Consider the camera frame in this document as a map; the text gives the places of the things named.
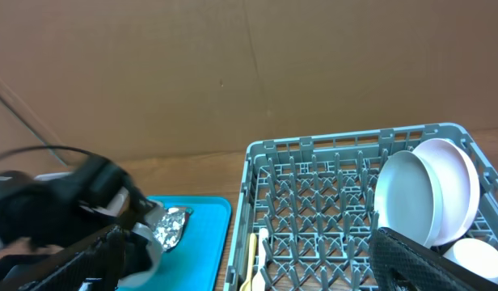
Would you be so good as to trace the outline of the white plastic fork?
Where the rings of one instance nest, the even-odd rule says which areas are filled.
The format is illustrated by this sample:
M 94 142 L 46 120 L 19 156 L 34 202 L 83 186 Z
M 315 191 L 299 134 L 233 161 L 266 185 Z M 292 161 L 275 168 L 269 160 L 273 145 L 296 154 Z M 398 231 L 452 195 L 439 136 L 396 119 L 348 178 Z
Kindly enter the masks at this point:
M 252 279 L 252 291 L 264 291 L 265 281 L 262 273 L 262 268 L 265 266 L 267 253 L 264 248 L 264 241 L 268 239 L 269 232 L 267 228 L 261 228 L 258 234 L 258 267 L 257 273 Z

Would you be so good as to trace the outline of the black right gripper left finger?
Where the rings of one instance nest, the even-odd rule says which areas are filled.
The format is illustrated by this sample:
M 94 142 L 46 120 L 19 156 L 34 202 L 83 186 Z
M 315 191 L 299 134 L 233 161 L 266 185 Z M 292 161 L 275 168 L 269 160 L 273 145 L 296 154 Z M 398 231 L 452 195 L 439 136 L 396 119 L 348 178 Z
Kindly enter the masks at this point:
M 48 255 L 6 255 L 0 259 L 0 291 L 115 290 L 125 266 L 126 238 L 109 226 Z

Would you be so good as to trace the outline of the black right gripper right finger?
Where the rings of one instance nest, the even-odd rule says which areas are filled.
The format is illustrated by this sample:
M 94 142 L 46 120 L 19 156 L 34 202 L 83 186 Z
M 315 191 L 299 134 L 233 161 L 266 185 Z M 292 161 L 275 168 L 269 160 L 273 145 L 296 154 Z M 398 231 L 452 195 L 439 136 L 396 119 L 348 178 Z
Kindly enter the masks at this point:
M 372 231 L 369 256 L 381 291 L 498 291 L 497 283 L 387 227 Z

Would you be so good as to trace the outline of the grey plate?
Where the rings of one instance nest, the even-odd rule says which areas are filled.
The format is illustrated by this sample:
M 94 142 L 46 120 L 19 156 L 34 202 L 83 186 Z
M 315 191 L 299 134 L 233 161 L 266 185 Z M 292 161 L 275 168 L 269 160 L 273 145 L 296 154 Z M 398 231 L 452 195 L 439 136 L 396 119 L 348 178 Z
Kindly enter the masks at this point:
M 378 176 L 373 206 L 379 227 L 427 248 L 435 245 L 443 214 L 441 186 L 418 155 L 402 150 L 387 159 Z

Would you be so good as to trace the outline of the grey bowl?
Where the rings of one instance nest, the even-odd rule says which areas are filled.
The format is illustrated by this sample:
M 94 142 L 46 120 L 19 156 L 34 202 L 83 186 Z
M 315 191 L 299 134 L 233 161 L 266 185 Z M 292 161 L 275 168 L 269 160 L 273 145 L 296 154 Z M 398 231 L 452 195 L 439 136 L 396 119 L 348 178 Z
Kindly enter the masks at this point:
M 162 258 L 162 245 L 153 231 L 136 223 L 126 239 L 124 270 L 118 281 L 123 288 L 145 284 L 157 271 Z

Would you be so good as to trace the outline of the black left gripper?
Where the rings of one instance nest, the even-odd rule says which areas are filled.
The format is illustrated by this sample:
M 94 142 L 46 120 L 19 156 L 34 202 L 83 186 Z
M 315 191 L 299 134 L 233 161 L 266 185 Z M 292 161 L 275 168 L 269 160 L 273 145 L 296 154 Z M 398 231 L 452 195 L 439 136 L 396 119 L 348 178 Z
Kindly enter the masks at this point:
M 121 210 L 131 212 L 125 228 L 137 224 L 154 230 L 162 220 L 162 203 L 145 197 L 132 177 L 111 160 L 91 155 L 83 164 L 68 172 L 38 175 L 34 178 L 57 199 L 55 209 L 61 213 L 56 237 L 75 243 L 117 222 Z

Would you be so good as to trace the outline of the silver foil wrapper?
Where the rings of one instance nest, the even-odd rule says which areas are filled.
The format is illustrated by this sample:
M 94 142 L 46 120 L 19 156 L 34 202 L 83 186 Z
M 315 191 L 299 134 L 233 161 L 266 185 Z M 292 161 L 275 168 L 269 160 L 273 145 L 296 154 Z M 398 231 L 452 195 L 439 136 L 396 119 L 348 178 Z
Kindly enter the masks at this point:
M 157 221 L 153 231 L 163 252 L 171 251 L 178 245 L 192 214 L 193 209 L 190 207 L 174 206 L 166 209 L 166 213 Z

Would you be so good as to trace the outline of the pink plate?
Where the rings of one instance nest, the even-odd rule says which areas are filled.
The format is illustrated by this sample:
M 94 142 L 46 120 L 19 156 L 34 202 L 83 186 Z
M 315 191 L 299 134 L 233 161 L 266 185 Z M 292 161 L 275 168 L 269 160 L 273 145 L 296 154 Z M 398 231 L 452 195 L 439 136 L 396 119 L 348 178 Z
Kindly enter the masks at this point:
M 441 186 L 443 214 L 435 245 L 461 238 L 479 208 L 479 177 L 471 158 L 453 142 L 433 138 L 420 143 L 414 154 L 434 170 Z

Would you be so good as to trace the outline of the yellow plastic spoon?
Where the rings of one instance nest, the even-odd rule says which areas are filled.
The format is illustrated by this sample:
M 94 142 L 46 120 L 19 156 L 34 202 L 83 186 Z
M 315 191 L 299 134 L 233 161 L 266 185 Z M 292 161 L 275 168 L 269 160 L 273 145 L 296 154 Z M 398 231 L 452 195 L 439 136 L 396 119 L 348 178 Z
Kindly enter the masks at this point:
M 239 288 L 239 291 L 251 291 L 253 265 L 255 262 L 255 254 L 258 238 L 255 233 L 251 233 L 248 239 L 248 255 L 247 255 L 247 270 L 246 278 Z

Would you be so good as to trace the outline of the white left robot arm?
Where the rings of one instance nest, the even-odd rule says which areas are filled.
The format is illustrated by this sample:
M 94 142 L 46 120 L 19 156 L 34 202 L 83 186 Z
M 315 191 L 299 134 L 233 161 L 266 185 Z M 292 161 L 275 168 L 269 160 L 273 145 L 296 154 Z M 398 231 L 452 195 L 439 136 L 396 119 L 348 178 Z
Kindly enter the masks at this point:
M 68 247 L 132 214 L 153 229 L 165 213 L 162 203 L 147 199 L 131 176 L 104 156 L 76 150 L 86 160 L 69 174 L 37 180 L 22 171 L 0 173 L 0 249 L 20 238 L 31 246 Z

